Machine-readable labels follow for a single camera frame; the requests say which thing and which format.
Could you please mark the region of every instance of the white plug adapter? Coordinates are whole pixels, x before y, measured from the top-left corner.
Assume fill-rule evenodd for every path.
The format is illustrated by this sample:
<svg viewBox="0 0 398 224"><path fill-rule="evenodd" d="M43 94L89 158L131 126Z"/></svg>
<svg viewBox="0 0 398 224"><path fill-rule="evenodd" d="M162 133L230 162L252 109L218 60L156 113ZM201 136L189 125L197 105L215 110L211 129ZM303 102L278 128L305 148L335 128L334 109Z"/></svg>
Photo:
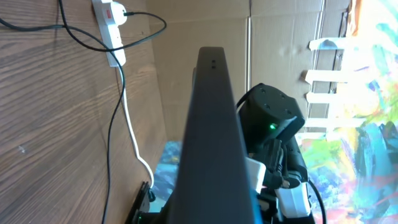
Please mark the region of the white plug adapter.
<svg viewBox="0 0 398 224"><path fill-rule="evenodd" d="M110 49L122 47L118 26L127 21L127 17L124 16L126 9L122 4L112 0L92 0L92 2L104 44ZM120 65L123 66L126 63L124 50L116 50L113 53ZM107 52L106 56L108 57L109 66L118 67L118 63L116 63L111 53Z"/></svg>
<svg viewBox="0 0 398 224"><path fill-rule="evenodd" d="M248 167L251 187L260 194L262 182L264 181L264 176L266 174L266 166L263 163L248 157L246 158L246 165Z"/></svg>
<svg viewBox="0 0 398 224"><path fill-rule="evenodd" d="M279 199L280 209L286 218L307 217L311 213L308 201L307 183L301 183L292 189L279 188L275 190Z"/></svg>

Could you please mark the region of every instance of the wooden panel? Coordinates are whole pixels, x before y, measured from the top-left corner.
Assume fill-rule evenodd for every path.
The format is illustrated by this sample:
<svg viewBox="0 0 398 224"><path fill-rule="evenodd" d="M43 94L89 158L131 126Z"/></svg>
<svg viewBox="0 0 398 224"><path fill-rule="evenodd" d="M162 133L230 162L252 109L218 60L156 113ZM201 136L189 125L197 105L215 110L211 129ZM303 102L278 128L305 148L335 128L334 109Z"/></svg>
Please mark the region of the wooden panel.
<svg viewBox="0 0 398 224"><path fill-rule="evenodd" d="M143 0L119 2L145 11ZM56 0L0 3L0 17L15 25L61 21ZM71 26L100 36L91 1L64 5ZM148 19L132 17L121 30L124 43L139 39L149 33ZM1 27L0 51L0 223L100 223L106 138L120 88L115 68L65 30ZM141 156L155 169L166 136L152 44L127 49L126 57L132 125ZM134 155L122 109L112 130L107 223L122 223L149 176Z"/></svg>

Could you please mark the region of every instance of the black device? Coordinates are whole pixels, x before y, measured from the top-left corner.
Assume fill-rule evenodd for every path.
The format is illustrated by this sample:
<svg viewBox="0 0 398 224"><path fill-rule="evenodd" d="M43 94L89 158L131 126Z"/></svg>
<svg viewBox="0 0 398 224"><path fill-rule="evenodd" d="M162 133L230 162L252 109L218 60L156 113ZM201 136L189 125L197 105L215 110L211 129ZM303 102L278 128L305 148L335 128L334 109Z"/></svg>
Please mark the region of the black device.
<svg viewBox="0 0 398 224"><path fill-rule="evenodd" d="M148 213L143 183L126 224L315 223L311 212L286 218L277 196L278 189L307 186L294 138L304 122L293 98L264 84L235 105L223 48L202 47L175 190L162 211ZM267 167L261 194L249 185L248 153Z"/></svg>

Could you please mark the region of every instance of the electrical cord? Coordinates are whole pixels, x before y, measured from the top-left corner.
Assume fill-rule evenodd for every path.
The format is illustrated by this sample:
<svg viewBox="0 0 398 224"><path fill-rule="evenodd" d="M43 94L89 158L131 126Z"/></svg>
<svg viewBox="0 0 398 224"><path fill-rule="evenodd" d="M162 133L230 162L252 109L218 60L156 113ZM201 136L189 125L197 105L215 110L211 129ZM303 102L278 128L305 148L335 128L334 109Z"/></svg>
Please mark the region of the electrical cord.
<svg viewBox="0 0 398 224"><path fill-rule="evenodd" d="M156 37L157 35L159 35L161 32L163 32L167 28L166 21L164 19L162 19L161 17L156 16L155 14L152 14L152 13L149 13L149 12L126 12L126 13L124 13L125 16L133 16L133 15L148 15L148 16L152 16L152 17L162 21L164 26L163 26L163 28L158 30L156 33L151 34L151 35L149 35L149 36L147 36L147 37L145 37L145 38L143 38L141 40L135 41L133 43L126 44L126 45L124 45L122 47L118 47L118 48L115 48L115 49L99 49L99 48L96 48L96 47L92 47L92 46L86 45L81 40L79 40L77 37L75 37L75 35L72 34L72 32L69 29L68 23L67 23L67 18L65 16L65 11L63 10L62 0L58 0L58 2L59 2L59 5L60 5L60 9L61 9L60 11L61 11L63 25L65 26L65 28L66 28L68 34L70 35L70 37L73 38L73 40L78 42L80 45L84 46L85 48L90 49L90 50L94 50L94 51L112 52L112 51L116 51L116 50L121 50L121 49L126 49L126 48L129 48L129 47L133 47L135 45L141 44L141 43L143 43L143 42L145 42L147 40L150 40L150 39Z"/></svg>
<svg viewBox="0 0 398 224"><path fill-rule="evenodd" d="M122 80L122 83L124 83L124 77L122 76L123 71L121 70L120 67L119 67L119 73L120 73L120 79ZM152 172L152 169L150 169L148 163L139 155L137 139L136 139L136 135L134 134L134 131L132 130L130 114L129 114L129 107L127 105L127 90L126 89L124 89L124 91L122 91L122 96L123 96L124 116L126 117L127 126L129 128L132 146L134 148L134 152L136 154L138 161L140 161L145 166L146 170L148 171L148 173L150 175L150 187L152 188L154 186L154 173Z"/></svg>
<svg viewBox="0 0 398 224"><path fill-rule="evenodd" d="M111 188L111 166L110 166L111 130L112 130L112 125L113 125L114 118L116 116L116 112L118 111L119 105L122 102L122 98L124 98L124 101L123 101L124 104L123 105L124 105L124 110L125 110L125 116L126 116L126 119L127 119L127 125L129 126L129 132L130 132L130 137L132 139L134 151L136 152L137 159L144 164L144 166L148 170L148 173L150 174L151 188L152 188L152 186L154 184L154 176L153 176L152 170L150 169L148 163L143 158L141 158L140 155L139 155L137 141L136 141L134 132L132 130L131 121L130 121L130 117L129 117L129 113L128 113L125 76L124 76L123 68L122 68L121 64L119 63L119 60L116 58L116 56L114 54L114 51L115 50L120 50L120 49L126 49L128 47L133 47L135 45L141 44L141 43L143 43L143 42L145 42L147 40L150 40L150 39L154 38L155 36L159 35L161 32L163 32L166 29L167 23L162 18L160 18L159 16L156 16L156 15L148 13L148 12L128 12L128 13L125 13L124 14L125 16L132 16L132 15L135 15L135 14L145 14L145 15L148 15L148 16L152 16L152 17L158 18L159 20L161 20L164 23L164 27L161 30L157 31L156 33L151 34L151 35L149 35L149 36L147 36L147 37L145 37L145 38L143 38L141 40L135 41L135 42L133 42L131 44L127 44L127 45L125 45L123 47L120 47L120 48L110 49L102 41L100 41L98 38L96 38L95 36L91 35L90 33L86 32L84 30L81 30L79 28L76 28L76 27L73 27L73 26L69 26L67 24L65 11L63 9L62 0L58 0L58 1L59 1L59 5L60 5L60 12L61 12L61 15L62 15L63 25L40 26L40 27L19 27L19 26L14 26L14 25L4 21L1 18L0 18L0 24L4 25L4 26L6 26L6 27L8 27L10 29L21 31L21 32L35 32L35 31L49 30L49 29L66 29L68 34L69 34L69 36L71 38L73 38L73 40L78 42L80 45L86 47L87 49L94 50L94 51L109 52L109 53L111 53L111 55L114 57L116 63L118 64L118 68L119 68L119 72L120 72L120 76L121 76L121 80L122 80L122 94L120 95L118 103L117 103L117 105L116 105L116 107L115 107L115 109L114 109L114 111L112 113L111 121L109 123L109 129L108 129L108 145L107 145L108 150L107 150L107 153L106 153L106 165L107 165L107 171L108 171L108 189L107 189L106 201L105 201L104 212L103 212L103 217L102 217L102 224L105 224L106 217L107 217L107 214L108 214L108 202L109 202L109 195L110 195L110 188ZM84 44L81 40L79 40L77 37L75 37L70 30L75 30L75 31L78 31L78 32L80 32L82 34L87 35L88 37L91 37L92 39L97 41L99 44L101 44L104 47L104 49L97 49L97 48L94 48L94 47L91 47L89 45Z"/></svg>
<svg viewBox="0 0 398 224"><path fill-rule="evenodd" d="M263 85L262 83L257 84L256 86L252 87L249 91L247 91L242 97L241 99L236 103L236 109L238 109L242 103L244 103L248 98L250 93L255 89L255 87L259 86L259 85Z"/></svg>
<svg viewBox="0 0 398 224"><path fill-rule="evenodd" d="M312 180L308 180L308 183L310 184L312 190L315 192L315 195L317 196L317 199L319 201L319 206L321 207L321 212L322 212L322 223L327 224L327 219L326 219L326 209L323 204L323 200L321 198L321 194L319 193L317 187L315 184L312 182Z"/></svg>

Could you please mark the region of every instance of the black cable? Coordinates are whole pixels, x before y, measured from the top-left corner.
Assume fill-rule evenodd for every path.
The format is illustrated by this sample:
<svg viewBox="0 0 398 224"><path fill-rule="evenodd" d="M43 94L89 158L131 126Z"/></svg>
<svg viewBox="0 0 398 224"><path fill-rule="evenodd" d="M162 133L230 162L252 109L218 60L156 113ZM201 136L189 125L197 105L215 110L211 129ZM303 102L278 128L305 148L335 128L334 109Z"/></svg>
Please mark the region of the black cable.
<svg viewBox="0 0 398 224"><path fill-rule="evenodd" d="M151 34L151 35L149 35L149 36L147 36L147 37L145 37L145 38L143 38L143 39L141 39L141 40L135 41L135 42L133 42L133 43L126 44L126 45L124 45L124 46L122 46L122 47L118 47L118 48L115 48L115 49L99 49L99 48L96 48L96 47L92 47L92 46L86 45L86 44L83 43L81 40L77 39L77 37L75 37L75 35L72 34L72 32L71 32L70 29L69 29L68 23L67 23L67 18L66 18L66 16L65 16L65 11L63 10L62 0L58 0L58 2L59 2L59 5L60 5L60 9L61 9L61 16L62 16L63 25L65 26L65 28L66 28L68 34L70 35L71 38L73 38L73 40L75 40L75 41L78 42L80 45L82 45L82 46L84 46L84 47L86 47L87 49L90 49L90 50L95 50L95 51L99 51L99 52L112 52L112 51L115 51L115 50L126 49L126 48L135 46L135 45L137 45L137 44L141 44L141 43L143 43L143 42L145 42L145 41L147 41L147 40L150 40L150 39L156 37L156 36L159 35L161 32L163 32L163 31L166 29L166 27L167 27L166 21L165 21L164 19L160 18L159 16L156 16L155 14L151 14L151 13L148 13L148 12L127 12L127 13L128 13L127 16L131 16L131 15L133 15L133 14L135 14L135 15L142 14L142 15L152 16L152 17L157 18L157 19L159 19L160 21L162 21L163 24L164 24L164 26L163 26L163 28L161 28L161 29L160 29L159 31L157 31L156 33Z"/></svg>
<svg viewBox="0 0 398 224"><path fill-rule="evenodd" d="M250 93L251 93L251 92L253 91L253 89L255 89L255 87L257 87L258 85L262 85L262 83L257 84L256 86L252 87L249 91L247 91L247 92L241 97L241 99L236 103L236 109L238 109L238 108L241 106L241 104L242 104L243 102L245 102L245 101L248 99Z"/></svg>
<svg viewBox="0 0 398 224"><path fill-rule="evenodd" d="M322 223L327 224L327 219L326 219L326 209L323 204L323 200L321 198L321 194L319 193L317 187L315 184L313 184L312 180L308 180L308 183L310 184L312 190L315 192L315 195L317 196L317 199L319 201L319 206L321 207L321 212L322 212Z"/></svg>
<svg viewBox="0 0 398 224"><path fill-rule="evenodd" d="M156 16L156 15L148 13L148 12L129 12L128 14L125 14L125 16L132 16L132 15L135 15L135 14L144 14L144 15L156 17L156 18L158 18L159 20L161 20L164 23L164 27L161 30L157 31L156 33L151 34L151 35L149 35L149 36L147 36L147 37L145 37L145 38L143 38L141 40L135 41L135 42L133 42L131 44L127 44L127 45L125 45L123 47L119 47L119 48L116 48L116 49L110 49L102 41L100 41L98 38L96 38L95 36L91 35L90 33L86 32L84 30L81 30L79 28L76 28L76 27L73 27L73 26L69 26L67 24L65 11L63 9L62 0L59 0L59 5L60 5L60 12L61 12L61 15L62 15L62 20L63 20L63 25L40 26L40 27L19 27L19 26L14 26L14 25L4 21L1 18L0 18L0 24L4 25L4 26L6 26L6 27L8 27L10 29L18 30L18 31L21 31L21 32L35 32L35 31L40 31L40 30L63 29L63 28L65 28L67 30L68 34L70 35L70 37L73 38L73 40L78 42L80 45L86 47L87 49L94 50L94 51L109 52L109 53L111 53L111 55L115 59L116 63L118 64L118 66L120 68L120 71L121 71L121 76L122 76L122 94L120 95L118 103L117 103L117 105L116 105L116 107L115 107L115 109L113 111L111 122L109 123L109 129L108 129L108 145L107 145L108 150L107 150L107 153L106 153L106 166L107 166L107 171L108 171L108 190L107 190L107 194L106 194L106 201L105 201L103 218L102 218L102 224L105 224L106 217L108 215L108 201L109 201L110 188L111 188L111 165L110 165L111 130L112 130L112 124L113 124L114 118L116 116L116 112L118 111L119 105L120 105L120 103L122 101L122 98L123 98L124 90L126 89L124 71L123 71L123 68L122 68L119 60L116 58L116 56L114 54L114 51L115 50L120 50L120 49L126 49L128 47L133 47L135 45L138 45L140 43L143 43L143 42L145 42L147 40L150 40L150 39L154 38L155 36L157 36L161 32L163 32L163 30L166 29L167 23L162 18L160 18L159 16ZM91 47L89 45L84 44L81 40L79 40L77 37L75 37L70 30L75 30L75 31L81 32L82 34L87 35L88 37L91 37L92 39L97 41L99 44L101 44L104 47L104 49L97 49L97 48L94 48L94 47Z"/></svg>

